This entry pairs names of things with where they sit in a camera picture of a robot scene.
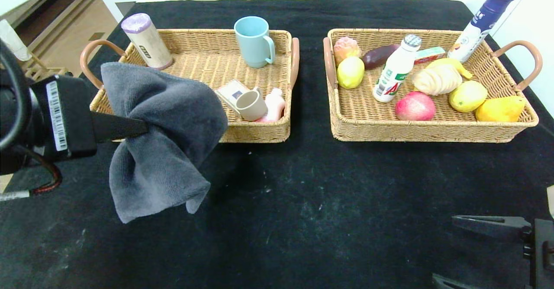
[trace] banana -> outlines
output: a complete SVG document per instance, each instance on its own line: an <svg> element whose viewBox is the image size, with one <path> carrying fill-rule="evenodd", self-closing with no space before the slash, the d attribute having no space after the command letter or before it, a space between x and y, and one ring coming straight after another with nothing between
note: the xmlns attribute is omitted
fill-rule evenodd
<svg viewBox="0 0 554 289"><path fill-rule="evenodd" d="M459 72L462 76L464 76L468 80L473 77L473 75L463 67L460 61L456 60L455 58L449 58L449 57L440 58L438 60L431 62L431 64L429 64L427 68L432 68L443 64L450 64L454 66L457 72Z"/></svg>

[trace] basket handle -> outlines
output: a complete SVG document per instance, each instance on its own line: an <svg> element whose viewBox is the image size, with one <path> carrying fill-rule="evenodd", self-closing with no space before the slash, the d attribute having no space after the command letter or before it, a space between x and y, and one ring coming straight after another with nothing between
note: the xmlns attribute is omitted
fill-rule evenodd
<svg viewBox="0 0 554 289"><path fill-rule="evenodd" d="M327 73L327 80L329 80L331 88L336 89L337 71L335 70L333 55L331 54L331 40L329 37L323 38L323 56L325 59L325 72Z"/></svg>
<svg viewBox="0 0 554 289"><path fill-rule="evenodd" d="M85 76L89 78L90 82L92 82L94 86L101 89L103 86L103 83L90 71L89 64L88 64L90 53L93 52L93 50L99 45L109 46L120 56L125 55L125 51L121 50L121 48L113 44L113 42L111 41L98 39L98 40L89 42L89 44L85 47L85 49L83 49L83 52L81 52L81 59L79 60L79 64L81 65L81 70L83 71L83 74L85 74Z"/></svg>
<svg viewBox="0 0 554 289"><path fill-rule="evenodd" d="M298 78L298 66L300 64L300 40L293 38L293 65L290 72L290 89L294 88L296 79Z"/></svg>
<svg viewBox="0 0 554 289"><path fill-rule="evenodd" d="M519 90L523 90L527 88L527 86L537 77L538 73L542 70L542 55L540 52L538 52L537 47L533 45L532 43L525 41L525 40L516 40L512 41L511 43L508 43L506 46L498 49L496 52L493 53L495 57L499 57L504 54L504 52L510 50L514 46L524 46L529 50L533 58L535 59L535 68L529 75L529 77L525 78L522 82L520 82L516 88Z"/></svg>

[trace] yellow pear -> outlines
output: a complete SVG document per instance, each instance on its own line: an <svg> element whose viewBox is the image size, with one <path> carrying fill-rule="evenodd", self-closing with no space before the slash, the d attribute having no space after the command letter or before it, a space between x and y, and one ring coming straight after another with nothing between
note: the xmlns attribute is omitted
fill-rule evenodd
<svg viewBox="0 0 554 289"><path fill-rule="evenodd" d="M356 88L362 82L365 71L364 61L357 56L345 58L337 68L337 80L341 87Z"/></svg>
<svg viewBox="0 0 554 289"><path fill-rule="evenodd" d="M475 110L475 118L480 122L516 122L524 108L525 100L519 96L485 100Z"/></svg>
<svg viewBox="0 0 554 289"><path fill-rule="evenodd" d="M485 102L486 96L487 90L482 84L468 80L451 92L449 102L455 110L467 113Z"/></svg>

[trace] purple eggplant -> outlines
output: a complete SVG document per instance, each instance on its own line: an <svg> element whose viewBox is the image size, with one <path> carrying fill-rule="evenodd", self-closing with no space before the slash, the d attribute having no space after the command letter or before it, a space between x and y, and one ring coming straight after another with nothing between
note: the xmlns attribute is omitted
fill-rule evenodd
<svg viewBox="0 0 554 289"><path fill-rule="evenodd" d="M389 45L368 51L364 54L364 56L362 56L362 61L364 61L366 70L372 70L377 66L383 65L392 52L396 51L398 47L400 47L400 45Z"/></svg>

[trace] gray microfiber cloth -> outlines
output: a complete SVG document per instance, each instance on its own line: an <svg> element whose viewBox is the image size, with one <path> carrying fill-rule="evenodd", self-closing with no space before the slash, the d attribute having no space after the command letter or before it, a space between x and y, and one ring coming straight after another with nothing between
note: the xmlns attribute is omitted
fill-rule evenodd
<svg viewBox="0 0 554 289"><path fill-rule="evenodd" d="M197 168L227 130L215 92L131 64L106 63L101 72L113 113L148 123L148 133L125 139L111 160L110 189L121 221L182 203L195 213L210 187Z"/></svg>

